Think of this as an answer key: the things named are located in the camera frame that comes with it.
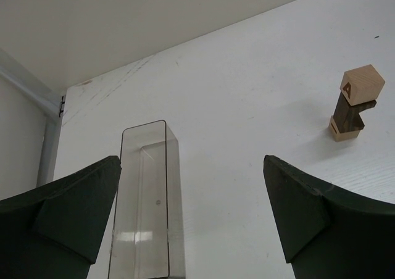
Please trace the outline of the wood cube with letter A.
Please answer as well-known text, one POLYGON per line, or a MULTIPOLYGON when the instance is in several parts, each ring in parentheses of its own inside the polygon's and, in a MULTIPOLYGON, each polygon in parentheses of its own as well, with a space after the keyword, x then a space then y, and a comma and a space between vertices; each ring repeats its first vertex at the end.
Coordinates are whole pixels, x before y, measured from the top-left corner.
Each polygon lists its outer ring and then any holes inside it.
POLYGON ((344 73, 340 90, 351 106, 376 100, 385 80, 373 65, 365 65, 344 73))

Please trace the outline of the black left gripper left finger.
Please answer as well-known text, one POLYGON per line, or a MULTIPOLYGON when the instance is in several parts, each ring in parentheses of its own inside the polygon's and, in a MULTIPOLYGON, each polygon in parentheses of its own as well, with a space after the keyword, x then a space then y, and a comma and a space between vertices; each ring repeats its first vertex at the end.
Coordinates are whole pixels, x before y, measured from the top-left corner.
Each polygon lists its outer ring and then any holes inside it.
POLYGON ((105 157, 1 200, 1 278, 86 278, 119 187, 121 161, 105 157))

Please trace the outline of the clear plastic box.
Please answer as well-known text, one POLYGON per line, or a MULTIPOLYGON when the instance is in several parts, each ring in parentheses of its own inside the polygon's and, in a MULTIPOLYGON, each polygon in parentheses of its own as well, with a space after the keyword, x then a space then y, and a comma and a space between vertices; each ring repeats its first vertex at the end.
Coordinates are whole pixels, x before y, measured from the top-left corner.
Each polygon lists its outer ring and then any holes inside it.
POLYGON ((109 278, 186 278, 179 145, 165 120, 122 133, 109 278))

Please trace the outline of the dark brown wood block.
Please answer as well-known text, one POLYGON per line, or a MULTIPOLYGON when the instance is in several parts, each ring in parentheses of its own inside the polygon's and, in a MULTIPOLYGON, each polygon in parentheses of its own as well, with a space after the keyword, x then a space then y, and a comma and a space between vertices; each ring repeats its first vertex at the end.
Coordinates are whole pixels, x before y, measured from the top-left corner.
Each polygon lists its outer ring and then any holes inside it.
POLYGON ((374 108, 376 100, 350 105, 343 93, 340 93, 333 115, 334 121, 340 133, 348 133, 352 131, 361 131, 365 124, 360 116, 360 113, 374 108))

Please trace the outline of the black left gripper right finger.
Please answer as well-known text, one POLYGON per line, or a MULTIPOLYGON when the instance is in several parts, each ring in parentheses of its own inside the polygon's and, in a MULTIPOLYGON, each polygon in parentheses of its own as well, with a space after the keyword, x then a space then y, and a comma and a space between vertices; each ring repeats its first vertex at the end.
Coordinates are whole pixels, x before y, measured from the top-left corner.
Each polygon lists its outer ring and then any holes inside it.
POLYGON ((266 155, 263 174, 285 261, 296 278, 394 278, 394 204, 266 155))

